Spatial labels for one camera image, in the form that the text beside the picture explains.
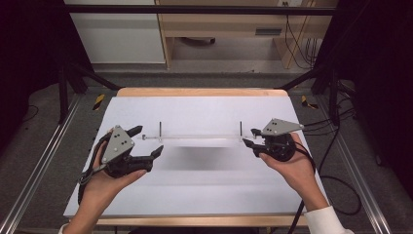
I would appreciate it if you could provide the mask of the person's left hand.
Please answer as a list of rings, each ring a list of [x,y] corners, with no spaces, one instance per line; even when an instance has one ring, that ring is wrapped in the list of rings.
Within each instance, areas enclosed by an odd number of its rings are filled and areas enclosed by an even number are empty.
[[[79,209],[102,214],[119,192],[146,173],[146,170],[138,170],[119,178],[113,178],[104,171],[96,173],[86,185]]]

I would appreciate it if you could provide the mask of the aluminium floor rail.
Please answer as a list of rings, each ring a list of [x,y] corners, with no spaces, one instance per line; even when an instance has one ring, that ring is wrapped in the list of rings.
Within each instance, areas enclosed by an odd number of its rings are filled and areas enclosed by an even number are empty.
[[[0,234],[14,234],[45,172],[52,162],[82,98],[83,97],[80,95],[73,96],[66,112],[66,116],[56,126],[53,135],[51,136],[30,177],[26,181],[24,188],[20,192],[5,219],[0,223]]]
[[[333,137],[319,162],[330,202],[345,212],[341,216],[351,217],[357,229],[369,223],[365,234],[392,234],[368,182],[377,165],[358,121],[353,120],[356,110],[348,97],[339,97],[337,107],[340,122],[328,125]]]

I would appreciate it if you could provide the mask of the black curtain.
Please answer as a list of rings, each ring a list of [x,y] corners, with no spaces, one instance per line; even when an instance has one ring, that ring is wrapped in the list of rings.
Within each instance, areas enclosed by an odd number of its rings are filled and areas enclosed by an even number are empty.
[[[338,0],[337,9],[322,51],[354,27],[335,68],[356,86],[362,126],[376,152],[413,195],[413,0]]]
[[[31,94],[57,82],[58,62],[45,37],[65,57],[92,67],[64,0],[0,0],[0,151],[28,111]]]

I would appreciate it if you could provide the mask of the white cabinet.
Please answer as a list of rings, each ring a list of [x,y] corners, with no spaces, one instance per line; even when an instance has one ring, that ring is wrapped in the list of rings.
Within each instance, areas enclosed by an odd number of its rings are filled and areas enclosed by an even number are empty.
[[[164,63],[156,14],[70,14],[92,64]]]

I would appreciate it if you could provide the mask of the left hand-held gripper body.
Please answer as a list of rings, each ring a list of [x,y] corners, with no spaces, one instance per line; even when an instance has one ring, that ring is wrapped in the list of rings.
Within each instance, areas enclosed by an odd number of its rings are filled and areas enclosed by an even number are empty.
[[[100,168],[109,176],[119,178],[138,170],[150,172],[153,161],[141,161],[142,156],[131,156],[135,147],[132,137],[121,126],[115,126],[112,131],[103,138],[106,142],[99,158]]]

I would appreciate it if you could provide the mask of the black metal stand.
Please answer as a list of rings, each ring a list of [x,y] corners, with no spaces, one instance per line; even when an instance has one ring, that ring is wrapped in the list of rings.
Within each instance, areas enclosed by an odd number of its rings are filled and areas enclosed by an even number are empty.
[[[329,88],[328,117],[335,126],[338,126],[340,122],[337,107],[339,79],[338,73],[334,68],[327,65],[320,65],[319,67],[313,68],[298,78],[280,86],[280,90],[289,91],[293,87],[312,78],[315,78],[315,82],[311,87],[311,92],[314,95],[321,95],[326,88]]]
[[[84,81],[84,77],[88,77],[101,84],[103,87],[108,88],[112,91],[119,91],[122,89],[103,77],[97,75],[91,70],[81,66],[77,63],[67,63],[58,72],[58,90],[59,90],[59,123],[62,124],[63,121],[68,117],[69,114],[69,103],[67,95],[67,85],[70,85],[76,94],[84,94],[88,87]]]

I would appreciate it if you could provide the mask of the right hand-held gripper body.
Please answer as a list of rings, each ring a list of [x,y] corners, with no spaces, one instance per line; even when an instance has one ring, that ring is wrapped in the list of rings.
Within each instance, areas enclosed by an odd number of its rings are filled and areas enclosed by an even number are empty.
[[[296,150],[291,133],[303,129],[302,124],[273,118],[261,131],[266,154],[280,162],[290,160]]]

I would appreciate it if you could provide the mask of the black horizontal frame bar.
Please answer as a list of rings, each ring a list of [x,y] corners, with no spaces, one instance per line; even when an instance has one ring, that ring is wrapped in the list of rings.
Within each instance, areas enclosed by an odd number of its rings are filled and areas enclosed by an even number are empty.
[[[253,6],[191,6],[191,5],[80,5],[68,4],[69,13],[88,14],[204,14],[204,15],[289,15],[333,16],[331,7],[253,7]]]

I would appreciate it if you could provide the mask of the yellow clamp right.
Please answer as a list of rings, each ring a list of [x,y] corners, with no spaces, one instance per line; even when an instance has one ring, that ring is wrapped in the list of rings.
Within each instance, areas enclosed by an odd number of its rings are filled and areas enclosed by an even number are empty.
[[[301,103],[302,106],[309,107],[312,109],[319,109],[319,106],[317,104],[309,103],[306,96],[301,96]]]

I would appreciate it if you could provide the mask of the grey-green desk label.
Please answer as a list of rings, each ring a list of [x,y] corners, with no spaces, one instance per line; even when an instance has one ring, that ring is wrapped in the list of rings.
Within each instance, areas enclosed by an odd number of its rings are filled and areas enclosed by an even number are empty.
[[[280,36],[282,34],[281,28],[256,28],[256,36]]]

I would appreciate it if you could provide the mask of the person's right hand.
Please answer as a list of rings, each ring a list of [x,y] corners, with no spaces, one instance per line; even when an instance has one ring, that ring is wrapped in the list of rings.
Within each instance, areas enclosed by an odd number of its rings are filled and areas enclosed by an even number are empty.
[[[299,135],[292,133],[291,136],[297,146],[297,149],[303,150],[304,147],[302,146]],[[315,179],[313,166],[308,157],[298,150],[287,162],[277,161],[265,153],[260,153],[259,157],[268,167],[280,173],[286,180],[287,184],[302,198],[306,195],[316,195],[320,192],[320,190]]]

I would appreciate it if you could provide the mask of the dark chair base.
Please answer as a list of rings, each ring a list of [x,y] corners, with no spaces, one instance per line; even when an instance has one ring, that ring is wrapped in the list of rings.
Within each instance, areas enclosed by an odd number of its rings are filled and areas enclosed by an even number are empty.
[[[215,38],[189,38],[189,37],[180,37],[179,40],[189,46],[210,46],[215,44]]]

